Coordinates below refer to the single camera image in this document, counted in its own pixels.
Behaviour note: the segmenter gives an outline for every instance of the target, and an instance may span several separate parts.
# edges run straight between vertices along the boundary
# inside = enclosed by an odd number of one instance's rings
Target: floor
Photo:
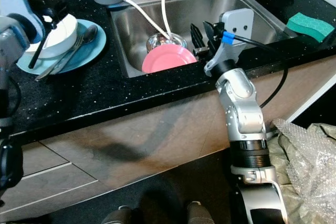
[[[336,116],[331,113],[335,97],[336,86],[295,119],[294,123],[303,127],[314,122],[336,125]],[[42,216],[38,221],[52,224],[99,224],[111,211],[121,205],[128,205],[132,209],[141,208],[141,211],[135,211],[137,223],[180,224],[186,223],[186,203],[199,200],[209,210],[215,223],[230,223],[230,186],[224,175],[228,170],[229,149],[226,149]]]

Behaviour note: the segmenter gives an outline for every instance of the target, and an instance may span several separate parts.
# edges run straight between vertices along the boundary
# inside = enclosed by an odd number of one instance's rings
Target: green sponge
[[[318,42],[322,42],[335,28],[322,20],[296,13],[287,23],[287,27],[297,33],[307,34]]]

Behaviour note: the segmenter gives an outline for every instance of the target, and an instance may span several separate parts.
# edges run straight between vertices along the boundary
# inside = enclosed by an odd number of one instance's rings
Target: bubble wrap
[[[313,125],[306,130],[281,119],[273,123],[285,136],[279,144],[289,160],[288,177],[304,207],[325,223],[336,224],[336,128]]]

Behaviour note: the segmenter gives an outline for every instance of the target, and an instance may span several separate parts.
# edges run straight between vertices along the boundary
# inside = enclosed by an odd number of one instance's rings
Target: blue tape
[[[234,39],[235,39],[235,34],[229,33],[229,32],[227,32],[227,31],[225,31],[225,32],[223,33],[223,37],[222,37],[222,42],[223,42],[223,43],[227,43],[227,44],[232,45]]]

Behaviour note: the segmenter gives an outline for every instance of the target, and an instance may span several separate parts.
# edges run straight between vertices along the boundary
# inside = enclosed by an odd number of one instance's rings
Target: white cable
[[[172,32],[168,24],[165,0],[161,0],[161,11],[162,11],[162,18],[163,18],[164,26],[167,30],[170,40],[172,40],[173,36],[172,36]]]
[[[151,23],[152,26],[154,26],[164,37],[166,37],[166,39],[170,39],[170,36],[160,28],[160,26],[158,26],[154,20],[152,20],[147,13],[145,13],[145,11],[139,6],[137,5],[135,2],[131,1],[131,0],[124,0],[126,3],[129,3],[130,5],[134,6],[135,9],[137,9],[144,17],[145,19],[148,20],[149,23]]]

